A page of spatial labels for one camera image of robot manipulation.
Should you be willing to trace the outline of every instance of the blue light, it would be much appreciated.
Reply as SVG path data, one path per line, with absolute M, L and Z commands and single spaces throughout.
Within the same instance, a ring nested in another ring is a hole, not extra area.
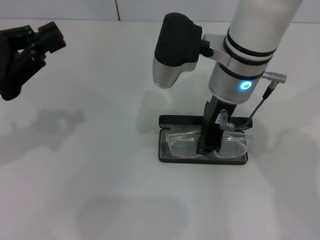
M 242 90 L 247 90 L 247 89 L 249 89 L 251 87 L 251 85 L 252 85 L 252 82 L 244 81 L 243 83 L 241 83 L 240 88 Z

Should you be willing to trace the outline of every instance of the white surface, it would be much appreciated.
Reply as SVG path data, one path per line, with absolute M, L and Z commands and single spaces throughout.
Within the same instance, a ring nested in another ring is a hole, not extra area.
M 182 13 L 193 21 L 231 21 L 238 0 L 117 0 L 121 20 L 162 21 L 168 13 Z M 320 1 L 303 0 L 294 22 L 320 23 Z
M 0 18 L 118 20 L 115 0 L 1 0 Z
M 67 47 L 0 101 L 1 240 L 320 239 L 320 25 L 290 25 L 267 69 L 288 81 L 254 116 L 248 163 L 223 166 L 157 157 L 159 115 L 203 113 L 212 60 L 160 89 L 159 22 L 56 23 Z M 235 115 L 248 116 L 267 85 Z

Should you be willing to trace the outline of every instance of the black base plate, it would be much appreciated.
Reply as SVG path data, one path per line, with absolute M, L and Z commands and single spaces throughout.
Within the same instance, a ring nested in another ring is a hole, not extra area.
M 212 165 L 245 165 L 248 161 L 248 154 L 237 158 L 221 159 L 216 156 L 201 155 L 198 158 L 178 158 L 174 156 L 166 142 L 167 134 L 187 133 L 200 130 L 202 116 L 183 116 L 183 115 L 161 115 L 159 126 L 162 128 L 159 133 L 158 158 L 163 163 L 174 164 L 212 164 Z

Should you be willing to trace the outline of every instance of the black mount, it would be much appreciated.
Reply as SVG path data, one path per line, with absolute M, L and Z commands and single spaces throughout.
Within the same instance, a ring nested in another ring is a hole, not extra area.
M 161 137 L 163 130 L 179 129 L 182 133 L 182 129 L 201 129 L 201 135 L 197 142 L 197 154 L 206 156 L 212 151 L 219 152 L 222 144 L 222 137 L 224 131 L 220 128 L 219 114 L 221 110 L 228 111 L 228 122 L 233 123 L 235 126 L 243 126 L 248 117 L 231 117 L 237 105 L 228 104 L 218 100 L 215 96 L 212 96 L 210 102 L 206 102 L 203 116 L 187 116 L 187 115 L 161 115 L 159 117 L 160 131 L 160 142 L 159 142 L 159 160 L 164 163 L 188 163 L 188 164 L 219 164 L 219 165 L 244 165 L 248 156 L 245 159 L 210 159 L 203 157 L 201 159 L 185 159 L 185 158 L 174 158 L 174 157 L 162 157 L 165 154 L 163 146 L 161 146 Z M 253 121 L 249 122 L 246 129 L 253 127 Z
M 16 98 L 21 87 L 46 65 L 46 53 L 64 48 L 66 42 L 52 21 L 34 32 L 28 26 L 0 31 L 0 94 Z

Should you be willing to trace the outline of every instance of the silver connector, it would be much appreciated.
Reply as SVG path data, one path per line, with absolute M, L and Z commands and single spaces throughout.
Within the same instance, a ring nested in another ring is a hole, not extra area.
M 265 71 L 261 78 L 270 80 L 278 84 L 284 84 L 287 81 L 287 75 L 272 71 Z
M 225 109 L 220 111 L 220 129 L 229 132 L 233 132 L 235 129 L 235 125 L 228 122 L 228 112 Z

